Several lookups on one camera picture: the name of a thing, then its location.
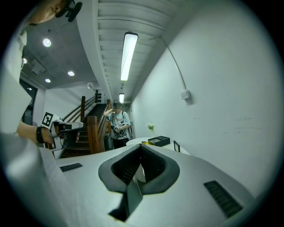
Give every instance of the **ceiling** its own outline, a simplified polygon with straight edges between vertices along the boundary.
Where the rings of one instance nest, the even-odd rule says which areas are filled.
[[[113,100],[125,93],[130,101],[141,71],[169,22],[185,0],[99,0],[98,33],[102,71]],[[123,40],[126,32],[137,33],[138,43],[130,66],[129,78],[120,80]]]
[[[72,23],[61,17],[28,26],[24,50],[28,63],[22,72],[48,89],[97,81],[113,101],[122,87],[125,101],[130,101],[158,37],[186,0],[81,1],[82,10]],[[122,83],[122,48],[128,31],[139,38],[128,80]],[[50,47],[43,45],[44,38],[51,40]],[[34,59],[43,67],[38,75],[32,72]],[[67,74],[70,70],[75,76]]]
[[[28,26],[26,30],[28,42],[24,56],[28,63],[21,76],[28,76],[48,89],[96,81],[76,20],[69,23],[66,17],[54,18],[37,26]],[[43,45],[44,38],[51,40],[50,47]],[[32,72],[34,60],[43,67],[38,75]],[[69,76],[68,71],[73,71],[75,76]]]

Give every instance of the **white table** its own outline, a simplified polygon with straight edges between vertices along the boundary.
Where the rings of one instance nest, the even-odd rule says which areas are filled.
[[[133,139],[130,140],[126,143],[126,145],[135,145],[135,144],[141,144],[143,141],[144,142],[148,142],[149,139],[151,139],[152,137],[141,137],[141,138],[137,138],[137,139]],[[165,146],[162,146],[162,148],[167,148],[169,150],[173,150],[174,151],[174,143],[171,142],[170,144],[167,144]],[[184,150],[182,147],[180,147],[181,153],[183,154],[188,154],[190,155],[186,150]]]

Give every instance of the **hand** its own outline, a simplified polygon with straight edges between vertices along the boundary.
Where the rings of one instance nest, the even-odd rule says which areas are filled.
[[[55,127],[55,131],[56,131],[56,134],[59,135],[59,127],[58,127],[58,126]],[[49,144],[52,144],[52,143],[53,143],[53,138],[52,138],[52,136],[51,136],[51,134],[50,134],[50,132],[49,132],[49,129],[43,127],[43,128],[41,129],[41,135],[42,135],[43,141],[44,141],[45,143],[49,143]],[[79,135],[80,135],[80,133],[77,133],[76,143],[77,143],[78,140],[79,140]],[[60,136],[61,139],[64,139],[64,135],[63,135],[63,134],[62,134],[62,135],[59,135],[59,136]]]

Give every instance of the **electrical wire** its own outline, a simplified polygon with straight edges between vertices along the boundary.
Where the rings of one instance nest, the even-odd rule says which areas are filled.
[[[169,46],[168,46],[168,45],[166,44],[166,42],[164,41],[163,37],[162,37],[162,36],[159,36],[159,38],[163,41],[164,45],[168,48],[170,54],[172,55],[172,57],[173,57],[173,59],[174,59],[174,62],[175,62],[175,64],[176,64],[176,66],[177,66],[177,69],[178,69],[178,71],[179,71],[179,74],[180,74],[180,79],[181,79],[181,83],[182,83],[183,90],[186,90],[185,81],[184,81],[184,79],[183,79],[183,77],[182,77],[181,70],[180,70],[179,67],[178,67],[178,63],[177,63],[176,59],[174,58],[174,55],[173,55],[172,51],[170,50]]]
[[[140,187],[138,185],[138,179],[137,178],[136,178],[136,183],[137,183],[137,187],[139,188],[139,191],[140,191]]]

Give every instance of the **t-shirt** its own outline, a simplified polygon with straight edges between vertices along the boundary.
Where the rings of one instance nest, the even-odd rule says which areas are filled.
[[[128,114],[126,112],[123,112],[123,116],[122,116],[122,111],[120,111],[120,113],[118,114],[110,113],[106,119],[113,124],[114,128],[118,124],[122,124],[122,126],[131,125]],[[130,138],[128,129],[123,129],[119,133],[116,133],[116,131],[114,130],[114,139],[122,140],[122,139],[127,139],[127,138]]]

